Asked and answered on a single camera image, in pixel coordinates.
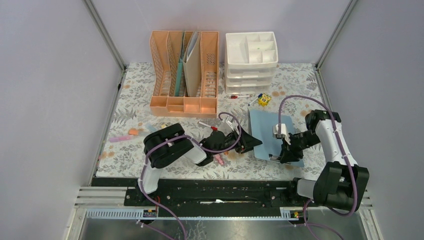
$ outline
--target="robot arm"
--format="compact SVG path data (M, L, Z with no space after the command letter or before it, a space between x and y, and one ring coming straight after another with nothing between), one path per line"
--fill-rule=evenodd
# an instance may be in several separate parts
M352 157L342 133L342 124L337 112L333 112L336 128L341 143L350 161L355 176L358 203L364 195L369 179L369 172L365 167L358 166ZM326 111L314 110L305 117L307 131L284 135L285 126L280 134L274 135L282 138L281 154L276 158L281 163L296 162L303 158L303 150L321 143L324 151L326 165L316 181L295 179L297 181L296 194L307 197L320 206L349 211L354 203L353 186L349 175L347 163L339 148L333 130L330 115Z

